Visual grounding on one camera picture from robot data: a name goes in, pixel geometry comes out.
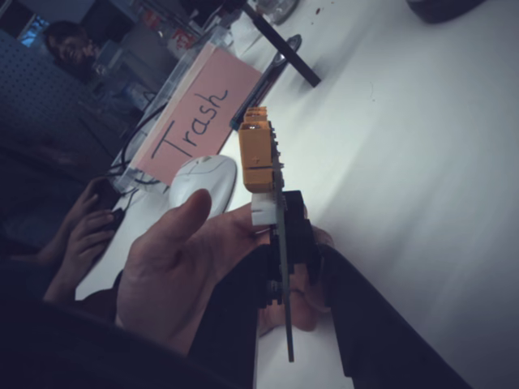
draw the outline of pink paper sign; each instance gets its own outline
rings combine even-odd
[[[206,46],[131,165],[170,185],[191,158],[217,154],[260,76],[223,49]]]

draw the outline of orange plastic part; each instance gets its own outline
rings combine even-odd
[[[238,131],[242,152],[243,183],[252,193],[273,190],[272,129],[265,108],[248,109]]]

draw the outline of hand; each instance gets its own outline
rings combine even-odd
[[[118,293],[117,324],[186,355],[214,287],[257,246],[251,206],[211,220],[211,197],[195,192],[130,249]]]
[[[45,294],[45,301],[74,301],[75,289],[114,236],[114,231],[100,231],[112,221],[114,216],[109,210],[93,212],[80,221],[71,233],[63,264]]]
[[[314,227],[317,243],[333,247],[333,239],[328,233]],[[310,285],[307,265],[294,265],[290,275],[290,308],[292,324],[302,331],[313,331],[321,313],[329,312],[324,303],[324,292],[320,282]],[[285,304],[273,302],[271,306],[259,311],[259,333],[263,335],[274,327],[285,325]]]
[[[96,203],[99,200],[99,195],[96,194],[96,190],[103,180],[105,180],[105,178],[100,177],[88,183],[81,196],[78,197],[75,204],[66,214],[65,219],[53,240],[49,242],[49,244],[38,254],[38,262],[40,264],[50,265],[63,258],[66,244],[68,243],[72,230],[76,225],[78,225],[81,219],[90,213],[96,206]]]

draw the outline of black stand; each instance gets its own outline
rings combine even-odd
[[[252,19],[252,23],[259,29],[259,31],[268,39],[270,43],[279,51],[288,62],[295,67],[312,87],[316,87],[321,79],[317,74],[297,55],[288,43],[276,32],[263,16],[255,12],[248,3],[245,2],[242,6],[243,11]]]

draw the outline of black pole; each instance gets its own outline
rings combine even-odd
[[[285,56],[286,60],[295,67],[296,71],[298,71],[306,81],[310,83],[312,87],[316,87],[321,79],[319,76],[297,55],[295,51],[289,46],[288,43],[277,33],[277,31],[272,28],[270,24],[268,24],[267,20],[263,19],[263,17],[258,14],[256,11],[249,6],[248,3],[245,3],[242,6],[243,10],[249,17],[252,19],[252,23],[258,28],[258,30],[265,35],[270,43],[274,45],[274,47],[279,51],[283,56]]]

